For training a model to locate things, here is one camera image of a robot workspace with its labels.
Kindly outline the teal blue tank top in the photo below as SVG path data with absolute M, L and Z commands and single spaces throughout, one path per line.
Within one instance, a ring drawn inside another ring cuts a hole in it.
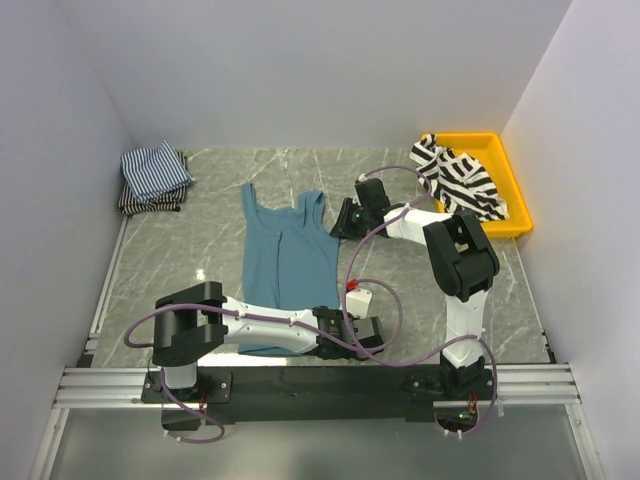
M 254 185 L 246 183 L 241 198 L 244 301 L 282 310 L 338 308 L 339 240 L 324 227 L 324 193 L 302 192 L 295 207 L 273 210 L 261 205 Z

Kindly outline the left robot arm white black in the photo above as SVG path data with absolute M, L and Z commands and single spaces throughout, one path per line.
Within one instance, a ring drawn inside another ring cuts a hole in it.
M 355 318 L 327 306 L 287 311 L 251 305 L 225 296 L 213 281 L 162 297 L 155 307 L 152 362 L 162 368 L 166 392 L 179 402 L 199 392 L 198 360 L 223 345 L 247 346 L 258 356 L 357 359 L 362 355 L 346 320 L 363 347 L 378 352 L 384 344 L 377 317 Z

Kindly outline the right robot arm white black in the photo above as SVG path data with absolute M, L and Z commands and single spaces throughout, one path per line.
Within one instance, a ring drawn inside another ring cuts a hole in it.
M 375 235 L 407 240 L 427 249 L 437 286 L 445 294 L 446 337 L 439 351 L 437 399 L 460 399 L 495 376 L 485 369 L 484 308 L 499 260 L 479 220 L 470 211 L 435 213 L 412 204 L 393 205 L 382 181 L 355 182 L 356 196 L 343 200 L 331 235 L 365 243 Z

